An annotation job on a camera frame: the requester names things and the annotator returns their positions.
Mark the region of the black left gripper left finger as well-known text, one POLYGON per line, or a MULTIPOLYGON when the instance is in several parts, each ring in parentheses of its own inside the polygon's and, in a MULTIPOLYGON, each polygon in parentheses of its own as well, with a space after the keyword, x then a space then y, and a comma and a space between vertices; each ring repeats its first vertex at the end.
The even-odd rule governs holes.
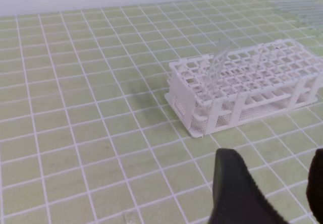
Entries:
POLYGON ((267 201, 234 149, 216 151, 212 194, 208 223, 287 223, 267 201))

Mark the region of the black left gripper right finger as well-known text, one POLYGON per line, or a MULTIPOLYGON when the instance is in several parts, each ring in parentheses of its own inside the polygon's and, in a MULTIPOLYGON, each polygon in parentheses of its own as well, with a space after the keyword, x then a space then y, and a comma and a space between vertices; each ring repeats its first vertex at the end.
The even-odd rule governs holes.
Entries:
POLYGON ((308 173, 306 197, 313 216, 322 223, 322 148, 316 150, 308 173))

